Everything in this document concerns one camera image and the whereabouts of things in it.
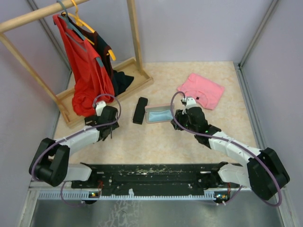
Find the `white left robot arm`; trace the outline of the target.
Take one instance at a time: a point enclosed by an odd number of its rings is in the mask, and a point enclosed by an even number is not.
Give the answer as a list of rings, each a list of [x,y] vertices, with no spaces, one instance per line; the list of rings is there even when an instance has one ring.
[[[98,175],[88,164],[70,164],[70,155],[81,149],[104,141],[119,127],[121,109],[105,106],[99,115],[88,117],[89,124],[82,130],[58,140],[43,139],[29,167],[33,180],[53,187],[63,182],[80,181],[92,188],[98,184]]]

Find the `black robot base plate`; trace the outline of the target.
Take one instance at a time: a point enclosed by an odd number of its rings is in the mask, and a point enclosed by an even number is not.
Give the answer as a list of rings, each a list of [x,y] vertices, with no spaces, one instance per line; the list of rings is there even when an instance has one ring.
[[[194,199],[227,201],[239,185],[214,175],[216,164],[93,165],[87,181],[73,189],[96,189],[89,199]]]

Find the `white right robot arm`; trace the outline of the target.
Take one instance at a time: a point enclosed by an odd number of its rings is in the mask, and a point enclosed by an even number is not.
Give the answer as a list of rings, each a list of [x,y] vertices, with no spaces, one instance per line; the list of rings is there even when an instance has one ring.
[[[278,195],[277,206],[281,204],[281,189],[289,183],[290,177],[273,149],[250,147],[229,137],[220,128],[208,124],[200,107],[170,110],[170,113],[176,130],[193,134],[200,144],[237,162],[235,165],[221,162],[211,170],[209,178],[215,186],[235,183],[252,189],[264,202]]]

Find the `pink glasses case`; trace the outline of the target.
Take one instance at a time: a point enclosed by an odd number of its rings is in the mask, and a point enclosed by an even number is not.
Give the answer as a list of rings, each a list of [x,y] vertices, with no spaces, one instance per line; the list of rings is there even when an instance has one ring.
[[[145,106],[145,119],[148,124],[170,122],[173,119],[170,104]]]

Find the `black sunglasses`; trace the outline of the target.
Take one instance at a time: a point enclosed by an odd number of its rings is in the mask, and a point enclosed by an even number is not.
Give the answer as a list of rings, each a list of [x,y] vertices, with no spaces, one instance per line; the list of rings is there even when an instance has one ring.
[[[109,135],[112,137],[112,132],[115,129],[115,124],[100,126],[106,123],[110,123],[113,120],[108,120],[101,116],[90,116],[85,118],[85,125],[94,127],[99,132],[98,141],[104,141]]]

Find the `black glasses case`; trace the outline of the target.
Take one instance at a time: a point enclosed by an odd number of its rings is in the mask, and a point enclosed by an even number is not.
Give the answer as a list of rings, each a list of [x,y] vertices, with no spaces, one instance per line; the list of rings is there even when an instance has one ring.
[[[148,99],[145,97],[140,97],[138,99],[134,116],[133,116],[133,123],[142,125],[144,115],[145,115],[145,107],[148,104]]]

